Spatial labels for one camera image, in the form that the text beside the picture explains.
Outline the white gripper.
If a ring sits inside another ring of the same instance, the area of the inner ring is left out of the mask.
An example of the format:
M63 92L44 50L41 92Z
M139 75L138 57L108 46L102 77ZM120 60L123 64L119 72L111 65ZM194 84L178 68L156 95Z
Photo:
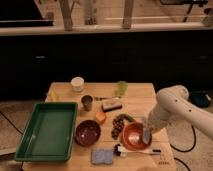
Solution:
M151 133L155 134L168 125L171 113L160 105L155 105L148 116L148 127Z

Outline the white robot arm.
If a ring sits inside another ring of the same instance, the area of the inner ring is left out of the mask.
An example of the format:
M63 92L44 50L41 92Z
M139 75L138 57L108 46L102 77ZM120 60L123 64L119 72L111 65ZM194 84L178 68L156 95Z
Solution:
M163 88L156 93L156 104L148 116L153 134L165 128L171 115L179 115L213 140L213 114L188 101L189 92L182 85Z

